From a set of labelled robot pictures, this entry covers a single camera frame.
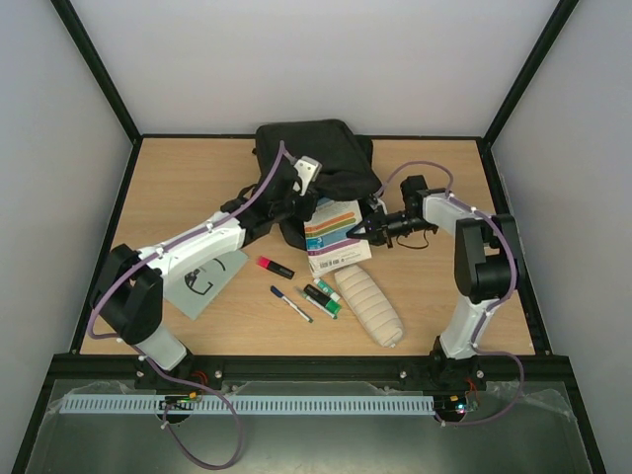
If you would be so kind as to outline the children's reader book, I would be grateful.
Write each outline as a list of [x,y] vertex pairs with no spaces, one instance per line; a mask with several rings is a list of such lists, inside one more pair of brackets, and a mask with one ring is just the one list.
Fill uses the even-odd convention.
[[372,258],[365,240],[347,236],[361,221],[357,201],[334,201],[325,197],[318,201],[311,219],[304,223],[308,266],[314,277]]

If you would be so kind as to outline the black student bag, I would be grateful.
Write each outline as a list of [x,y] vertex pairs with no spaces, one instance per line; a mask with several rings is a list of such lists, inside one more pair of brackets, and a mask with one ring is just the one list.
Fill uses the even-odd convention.
[[[321,198],[334,201],[354,201],[378,191],[381,183],[372,170],[373,145],[369,138],[356,135],[348,125],[336,118],[275,122],[261,125],[255,132],[255,154],[265,177],[277,158],[279,146],[295,158],[307,156],[321,163],[317,179],[310,184]],[[296,172],[289,159],[283,158],[275,174]],[[245,228],[244,244],[252,244],[268,235],[278,225],[285,242],[304,250],[304,223],[296,218],[274,224],[269,232],[256,229],[256,201],[237,216]]]

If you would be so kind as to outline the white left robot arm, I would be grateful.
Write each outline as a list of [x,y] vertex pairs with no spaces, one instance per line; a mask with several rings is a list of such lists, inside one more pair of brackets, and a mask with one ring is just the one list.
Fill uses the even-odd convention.
[[294,180],[264,179],[249,198],[227,201],[209,219],[162,243],[110,251],[94,288],[87,335],[119,339],[171,371],[188,348],[162,322],[165,291],[201,265],[267,235],[273,224],[314,211],[316,171]]

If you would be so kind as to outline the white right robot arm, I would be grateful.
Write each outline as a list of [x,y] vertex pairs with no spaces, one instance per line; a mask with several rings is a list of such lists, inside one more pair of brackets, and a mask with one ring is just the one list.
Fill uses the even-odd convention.
[[481,352],[484,330],[524,273],[517,226],[511,215],[488,214],[445,189],[405,191],[403,198],[403,210],[387,213],[376,205],[347,236],[388,247],[417,231],[442,230],[453,237],[453,274],[460,296],[438,337],[443,355],[431,362],[433,380],[449,387],[464,376],[463,359]]

